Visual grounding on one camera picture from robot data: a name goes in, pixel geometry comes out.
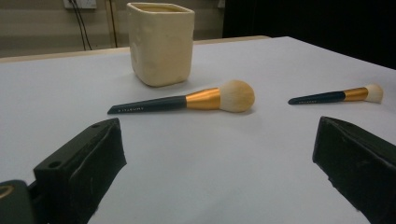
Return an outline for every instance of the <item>beige cup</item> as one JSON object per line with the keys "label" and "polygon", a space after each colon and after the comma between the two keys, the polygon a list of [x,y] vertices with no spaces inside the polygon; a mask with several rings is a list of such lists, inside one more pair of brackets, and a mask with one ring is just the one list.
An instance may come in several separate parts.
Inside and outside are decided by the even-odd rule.
{"label": "beige cup", "polygon": [[128,3],[134,73],[147,85],[185,81],[191,71],[194,11],[157,3]]}

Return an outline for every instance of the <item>brush bristles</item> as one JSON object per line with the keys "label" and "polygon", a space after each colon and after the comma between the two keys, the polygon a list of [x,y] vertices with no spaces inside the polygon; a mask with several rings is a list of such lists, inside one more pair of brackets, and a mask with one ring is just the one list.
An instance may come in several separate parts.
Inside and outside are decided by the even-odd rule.
{"label": "brush bristles", "polygon": [[232,80],[221,87],[220,109],[229,112],[244,112],[254,103],[254,91],[244,81]]}
{"label": "brush bristles", "polygon": [[364,99],[364,101],[378,103],[378,104],[381,103],[382,98],[384,96],[384,92],[382,91],[382,88],[380,86],[376,84],[371,84],[365,86],[364,88],[366,88],[367,91],[369,92],[367,94],[366,99]]}

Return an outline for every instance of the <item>black brush handle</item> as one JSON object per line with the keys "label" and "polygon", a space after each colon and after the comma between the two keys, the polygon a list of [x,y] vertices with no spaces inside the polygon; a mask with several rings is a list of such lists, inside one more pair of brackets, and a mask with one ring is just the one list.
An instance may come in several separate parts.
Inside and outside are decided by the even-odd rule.
{"label": "black brush handle", "polygon": [[331,91],[321,94],[302,96],[289,100],[289,105],[323,104],[344,101],[346,94],[343,91]]}
{"label": "black brush handle", "polygon": [[171,96],[160,99],[135,102],[125,105],[113,105],[107,114],[127,114],[152,111],[164,111],[186,108],[186,96]]}

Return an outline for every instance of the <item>small makeup brush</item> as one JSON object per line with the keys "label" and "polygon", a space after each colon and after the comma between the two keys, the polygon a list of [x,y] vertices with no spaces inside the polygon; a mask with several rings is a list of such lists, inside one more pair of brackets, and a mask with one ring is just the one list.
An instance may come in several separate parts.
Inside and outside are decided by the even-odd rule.
{"label": "small makeup brush", "polygon": [[321,94],[292,98],[289,105],[322,104],[346,101],[368,101],[380,104],[384,92],[376,84],[346,91],[331,91]]}
{"label": "small makeup brush", "polygon": [[244,81],[232,80],[219,88],[197,91],[188,95],[171,96],[125,105],[113,105],[107,114],[164,111],[171,109],[221,109],[244,112],[254,103],[254,91]]}

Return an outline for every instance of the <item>table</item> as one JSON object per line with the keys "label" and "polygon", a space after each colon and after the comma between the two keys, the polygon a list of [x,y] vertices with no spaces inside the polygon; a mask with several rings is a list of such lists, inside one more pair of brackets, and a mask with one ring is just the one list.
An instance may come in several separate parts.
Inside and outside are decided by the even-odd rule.
{"label": "table", "polygon": [[[242,79],[248,112],[109,116],[112,105]],[[292,97],[381,85],[381,105],[288,105]],[[321,116],[396,144],[396,71],[290,37],[195,45],[189,79],[151,88],[127,50],[0,63],[0,182],[33,168],[95,122],[118,117],[128,164],[90,223],[368,223],[312,162]]]}

